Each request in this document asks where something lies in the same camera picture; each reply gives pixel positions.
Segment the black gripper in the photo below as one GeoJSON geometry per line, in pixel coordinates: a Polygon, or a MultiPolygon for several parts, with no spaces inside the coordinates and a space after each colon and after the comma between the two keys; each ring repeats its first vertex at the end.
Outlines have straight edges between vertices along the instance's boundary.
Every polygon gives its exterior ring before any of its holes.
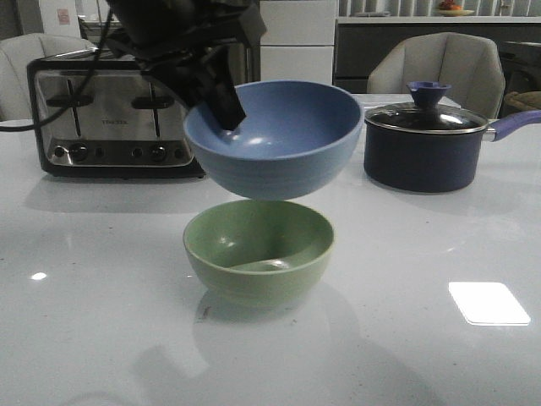
{"type": "Polygon", "coordinates": [[[225,1],[111,1],[121,27],[107,39],[146,79],[187,106],[206,102],[222,129],[246,118],[228,65],[228,47],[253,47],[265,33],[259,7],[225,1]]]}

